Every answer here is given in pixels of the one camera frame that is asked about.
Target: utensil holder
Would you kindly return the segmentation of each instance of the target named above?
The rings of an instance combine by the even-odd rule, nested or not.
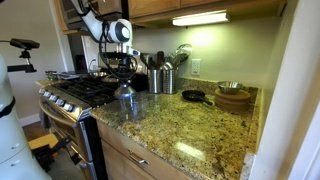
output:
[[[179,71],[174,70],[163,70],[163,93],[165,94],[175,94],[177,93],[177,81],[178,81]]]
[[[149,92],[158,94],[162,92],[162,70],[148,70]]]

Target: lower cabinet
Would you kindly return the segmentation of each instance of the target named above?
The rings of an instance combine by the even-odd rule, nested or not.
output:
[[[128,137],[99,121],[97,124],[110,179],[191,179]]]

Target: under-cabinet light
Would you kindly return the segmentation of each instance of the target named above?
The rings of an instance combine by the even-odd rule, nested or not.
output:
[[[218,22],[229,22],[230,16],[226,11],[214,11],[201,14],[192,14],[173,18],[172,24],[176,26],[191,26]]]

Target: stove knob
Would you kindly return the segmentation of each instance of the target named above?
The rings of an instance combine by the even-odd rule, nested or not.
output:
[[[63,107],[63,109],[65,109],[66,111],[68,112],[71,112],[73,110],[73,105],[72,104],[69,104],[69,103],[66,103]]]
[[[41,89],[39,90],[39,94],[43,94],[45,91],[46,91],[46,90],[44,90],[44,89],[41,88]]]
[[[43,93],[43,96],[49,98],[49,97],[51,96],[51,93],[48,92],[48,91],[45,91],[45,92]]]
[[[56,101],[56,104],[57,104],[58,106],[63,106],[63,105],[64,105],[64,100],[58,99],[58,100]]]
[[[49,100],[52,101],[52,102],[56,102],[57,99],[58,99],[58,96],[56,96],[56,95],[51,95],[50,98],[49,98]]]

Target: stainless steel stove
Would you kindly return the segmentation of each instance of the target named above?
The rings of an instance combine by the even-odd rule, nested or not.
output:
[[[79,157],[78,165],[86,179],[107,179],[96,120],[89,111],[115,100],[114,91],[93,79],[66,81],[39,91],[43,114],[61,138],[72,140],[69,150]]]

